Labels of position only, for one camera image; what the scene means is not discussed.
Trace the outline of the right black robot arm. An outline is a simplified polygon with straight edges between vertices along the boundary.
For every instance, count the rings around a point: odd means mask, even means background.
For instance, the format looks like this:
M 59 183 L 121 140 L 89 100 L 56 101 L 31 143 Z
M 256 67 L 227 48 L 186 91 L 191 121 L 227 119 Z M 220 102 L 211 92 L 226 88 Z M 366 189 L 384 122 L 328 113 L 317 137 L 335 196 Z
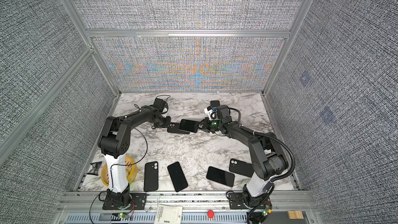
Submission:
M 238 121 L 209 120 L 207 117 L 199 123 L 199 129 L 208 133 L 220 131 L 249 148 L 254 173 L 242 192 L 243 202 L 249 208 L 262 204 L 269 198 L 275 182 L 289 177 L 294 171 L 291 151 L 271 132 L 261 133 Z

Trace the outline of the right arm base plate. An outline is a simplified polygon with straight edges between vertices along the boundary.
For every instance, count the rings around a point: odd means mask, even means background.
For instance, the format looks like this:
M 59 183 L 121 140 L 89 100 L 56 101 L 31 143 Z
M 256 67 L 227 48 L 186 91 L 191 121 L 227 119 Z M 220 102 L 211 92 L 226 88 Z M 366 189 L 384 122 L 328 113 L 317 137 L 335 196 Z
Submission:
M 227 198 L 229 200 L 230 209 L 249 209 L 244 202 L 243 194 L 241 192 L 229 192 L 227 193 Z

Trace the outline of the black phone screen up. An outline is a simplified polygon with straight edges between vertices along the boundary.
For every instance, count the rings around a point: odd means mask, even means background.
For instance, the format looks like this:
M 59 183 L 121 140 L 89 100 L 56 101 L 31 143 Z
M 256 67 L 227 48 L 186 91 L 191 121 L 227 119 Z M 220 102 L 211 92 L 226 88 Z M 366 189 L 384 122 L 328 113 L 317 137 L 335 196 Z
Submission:
M 210 106 L 211 107 L 218 107 L 218 106 L 220 106 L 220 101 L 218 101 L 218 100 L 211 101 L 210 102 Z

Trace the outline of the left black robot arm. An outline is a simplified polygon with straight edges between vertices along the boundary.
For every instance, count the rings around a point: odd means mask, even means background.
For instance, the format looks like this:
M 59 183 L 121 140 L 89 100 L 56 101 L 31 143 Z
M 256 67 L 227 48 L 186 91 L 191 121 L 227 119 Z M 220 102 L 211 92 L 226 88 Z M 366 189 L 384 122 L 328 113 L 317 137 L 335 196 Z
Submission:
M 155 128 L 167 128 L 171 117 L 157 107 L 143 106 L 131 114 L 107 117 L 101 130 L 98 147 L 108 169 L 107 195 L 116 201 L 121 202 L 123 197 L 130 195 L 130 185 L 125 174 L 125 154 L 130 147 L 131 130 L 147 122 Z

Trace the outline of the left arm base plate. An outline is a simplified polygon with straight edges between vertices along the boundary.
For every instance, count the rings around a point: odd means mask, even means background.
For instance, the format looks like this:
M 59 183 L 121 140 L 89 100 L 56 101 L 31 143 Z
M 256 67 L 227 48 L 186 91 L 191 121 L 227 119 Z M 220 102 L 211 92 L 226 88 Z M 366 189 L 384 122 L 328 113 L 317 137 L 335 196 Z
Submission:
M 127 193 L 115 193 L 108 192 L 105 200 L 103 201 L 102 210 L 118 210 L 118 211 L 127 211 L 132 210 L 144 210 L 147 200 L 146 193 L 130 193 L 130 196 L 127 196 Z

